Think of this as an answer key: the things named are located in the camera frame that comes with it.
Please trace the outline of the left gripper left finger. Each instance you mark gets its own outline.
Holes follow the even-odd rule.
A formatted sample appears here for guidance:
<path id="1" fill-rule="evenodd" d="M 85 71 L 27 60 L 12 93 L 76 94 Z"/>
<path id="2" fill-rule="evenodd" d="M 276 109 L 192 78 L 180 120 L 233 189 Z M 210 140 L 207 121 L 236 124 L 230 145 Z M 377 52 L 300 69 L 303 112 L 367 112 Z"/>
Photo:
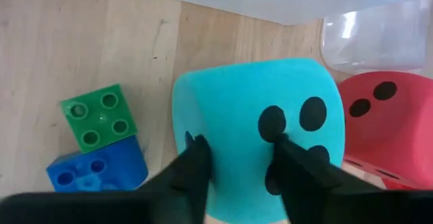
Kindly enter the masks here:
<path id="1" fill-rule="evenodd" d="M 185 132 L 186 149 L 132 193 L 115 224 L 203 224 L 212 176 L 210 146 Z"/>

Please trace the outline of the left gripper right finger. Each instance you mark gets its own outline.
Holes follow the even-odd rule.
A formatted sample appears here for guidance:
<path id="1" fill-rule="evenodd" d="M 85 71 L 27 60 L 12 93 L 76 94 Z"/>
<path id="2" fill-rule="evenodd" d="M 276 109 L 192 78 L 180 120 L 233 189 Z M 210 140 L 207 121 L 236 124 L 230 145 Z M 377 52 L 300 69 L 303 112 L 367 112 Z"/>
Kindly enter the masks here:
<path id="1" fill-rule="evenodd" d="M 271 176 L 292 224 L 359 224 L 377 218 L 381 189 L 326 160 L 326 149 L 309 151 L 286 134 L 274 141 Z"/>

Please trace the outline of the small blue square brick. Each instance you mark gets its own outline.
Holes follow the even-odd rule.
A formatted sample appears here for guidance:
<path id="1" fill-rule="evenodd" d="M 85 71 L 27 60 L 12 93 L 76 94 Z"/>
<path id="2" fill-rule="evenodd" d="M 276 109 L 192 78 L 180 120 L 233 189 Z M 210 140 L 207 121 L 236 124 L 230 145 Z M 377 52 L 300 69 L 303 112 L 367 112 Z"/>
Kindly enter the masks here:
<path id="1" fill-rule="evenodd" d="M 134 190 L 148 176 L 134 135 L 86 154 L 60 156 L 46 171 L 57 192 Z"/>

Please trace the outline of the red foam die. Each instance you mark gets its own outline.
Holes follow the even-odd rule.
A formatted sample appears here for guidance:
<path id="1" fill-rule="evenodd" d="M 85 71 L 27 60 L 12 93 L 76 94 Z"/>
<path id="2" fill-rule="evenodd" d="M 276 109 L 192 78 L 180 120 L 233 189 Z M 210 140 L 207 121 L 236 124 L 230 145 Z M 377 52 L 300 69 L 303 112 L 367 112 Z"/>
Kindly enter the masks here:
<path id="1" fill-rule="evenodd" d="M 338 85 L 344 161 L 413 189 L 433 189 L 433 79 L 397 71 L 358 74 Z"/>

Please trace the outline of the small green square brick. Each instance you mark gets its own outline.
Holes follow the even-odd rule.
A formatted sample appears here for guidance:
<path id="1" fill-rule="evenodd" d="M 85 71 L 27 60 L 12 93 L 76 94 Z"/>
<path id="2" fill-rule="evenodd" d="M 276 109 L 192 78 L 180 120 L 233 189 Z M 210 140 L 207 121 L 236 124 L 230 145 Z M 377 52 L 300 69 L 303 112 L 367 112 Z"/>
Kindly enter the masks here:
<path id="1" fill-rule="evenodd" d="M 62 112 L 82 153 L 137 134 L 127 100 L 119 84 L 61 101 Z"/>

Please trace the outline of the cyan foam die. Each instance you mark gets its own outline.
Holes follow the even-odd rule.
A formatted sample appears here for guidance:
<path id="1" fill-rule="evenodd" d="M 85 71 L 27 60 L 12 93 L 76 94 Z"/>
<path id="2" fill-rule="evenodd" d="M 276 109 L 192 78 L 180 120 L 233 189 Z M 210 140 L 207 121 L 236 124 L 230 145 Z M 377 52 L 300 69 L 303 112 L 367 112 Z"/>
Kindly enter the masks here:
<path id="1" fill-rule="evenodd" d="M 284 220 L 281 199 L 265 187 L 273 145 L 259 133 L 262 112 L 277 106 L 280 131 L 302 148 L 322 145 L 342 164 L 344 109 L 331 74 L 308 58 L 232 64 L 182 74 L 172 93 L 176 145 L 202 135 L 212 153 L 206 212 L 226 223 Z"/>

